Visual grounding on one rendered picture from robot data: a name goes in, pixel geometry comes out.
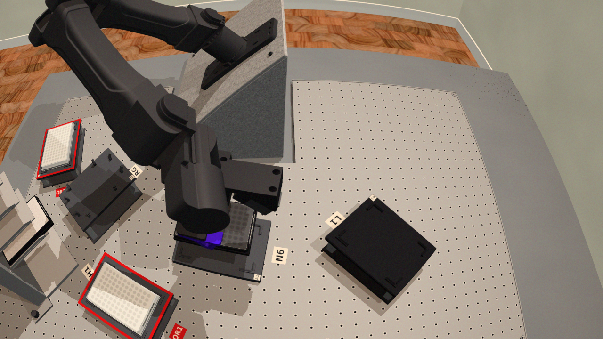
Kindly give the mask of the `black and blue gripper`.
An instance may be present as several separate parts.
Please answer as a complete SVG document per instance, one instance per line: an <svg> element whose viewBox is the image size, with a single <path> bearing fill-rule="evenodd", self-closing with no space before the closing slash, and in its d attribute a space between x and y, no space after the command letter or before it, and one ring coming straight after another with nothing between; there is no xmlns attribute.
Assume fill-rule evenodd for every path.
<svg viewBox="0 0 603 339"><path fill-rule="evenodd" d="M229 193L228 197L228 206L230 200L232 198L232 193ZM180 237L187 238L188 240L195 241L197 244L200 244L204 248L213 250L216 246L221 244L223 232L217 232L213 234L195 234L192 233L182 226L180 222L178 222L176 231Z"/></svg>

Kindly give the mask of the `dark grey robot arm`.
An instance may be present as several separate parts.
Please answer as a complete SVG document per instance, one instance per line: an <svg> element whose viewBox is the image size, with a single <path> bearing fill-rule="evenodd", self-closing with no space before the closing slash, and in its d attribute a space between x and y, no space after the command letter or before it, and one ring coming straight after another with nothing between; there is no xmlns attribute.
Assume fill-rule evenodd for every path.
<svg viewBox="0 0 603 339"><path fill-rule="evenodd" d="M153 86L101 31L140 33L194 54L202 49L216 58L204 72L201 88L207 90L277 37L275 18L240 37L225 26L223 15L208 7L167 6L152 0L45 0L45 4L48 9L34 22L29 41L33 47L46 44L69 65L130 160L161 167L170 219L195 234L217 233L230 223L230 192L263 215L277 211L284 167L232 160L231 152L218 150L214 130L196 124L196 110L161 84Z"/></svg>

